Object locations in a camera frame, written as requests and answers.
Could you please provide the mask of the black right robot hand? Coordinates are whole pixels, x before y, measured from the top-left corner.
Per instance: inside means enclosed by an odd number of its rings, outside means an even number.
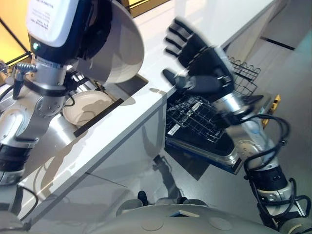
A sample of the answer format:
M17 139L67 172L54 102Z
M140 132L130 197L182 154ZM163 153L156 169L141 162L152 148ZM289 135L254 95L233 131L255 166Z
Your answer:
M162 71L177 90L203 96L209 102L234 91L232 68L223 49L209 45L183 19L174 18L165 42L165 52L174 56L187 71L186 75L168 68Z

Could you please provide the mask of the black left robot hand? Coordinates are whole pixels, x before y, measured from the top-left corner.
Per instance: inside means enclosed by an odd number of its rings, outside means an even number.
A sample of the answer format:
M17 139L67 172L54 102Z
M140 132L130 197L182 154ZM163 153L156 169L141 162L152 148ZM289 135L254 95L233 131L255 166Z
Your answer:
M31 0L26 27L32 53L69 65L91 59L107 41L113 10L110 0Z

